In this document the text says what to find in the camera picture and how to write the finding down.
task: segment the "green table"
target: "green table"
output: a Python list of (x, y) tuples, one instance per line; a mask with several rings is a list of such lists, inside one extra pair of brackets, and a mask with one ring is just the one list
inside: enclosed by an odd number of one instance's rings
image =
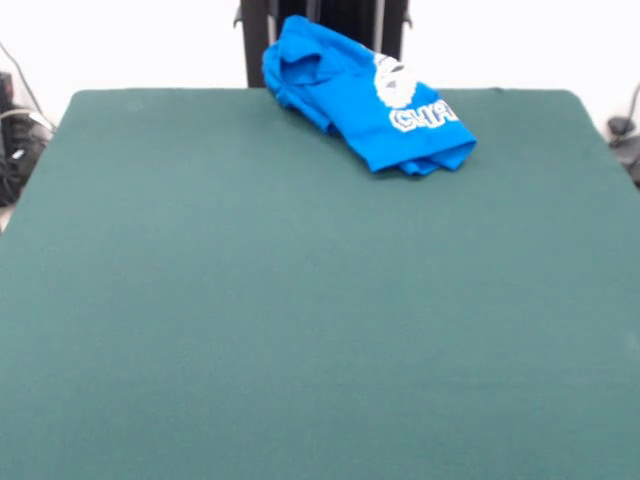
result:
[(2, 480), (638, 480), (640, 202), (566, 92), (370, 174), (264, 91), (74, 97), (0, 239)]

